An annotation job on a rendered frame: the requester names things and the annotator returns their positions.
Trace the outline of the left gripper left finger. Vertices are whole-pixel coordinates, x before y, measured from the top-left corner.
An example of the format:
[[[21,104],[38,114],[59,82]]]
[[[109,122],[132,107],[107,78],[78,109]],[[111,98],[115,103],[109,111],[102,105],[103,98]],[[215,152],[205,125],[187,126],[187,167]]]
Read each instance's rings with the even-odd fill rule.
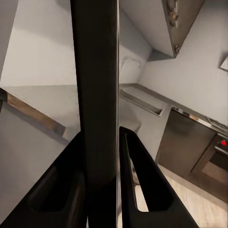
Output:
[[[82,138],[79,132],[0,228],[86,228],[87,221]]]

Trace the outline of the poster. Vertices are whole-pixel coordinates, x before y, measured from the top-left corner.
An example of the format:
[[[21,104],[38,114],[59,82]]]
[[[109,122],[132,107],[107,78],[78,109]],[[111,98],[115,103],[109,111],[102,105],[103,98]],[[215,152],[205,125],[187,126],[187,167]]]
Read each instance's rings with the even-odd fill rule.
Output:
[[[118,228],[119,0],[70,0],[89,228]]]

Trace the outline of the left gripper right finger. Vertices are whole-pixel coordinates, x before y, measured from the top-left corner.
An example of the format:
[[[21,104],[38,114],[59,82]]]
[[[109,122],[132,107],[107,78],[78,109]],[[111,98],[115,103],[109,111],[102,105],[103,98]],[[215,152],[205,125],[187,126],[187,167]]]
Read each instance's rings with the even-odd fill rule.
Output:
[[[199,228],[137,134],[119,127],[123,228]],[[130,158],[149,212],[138,209]]]

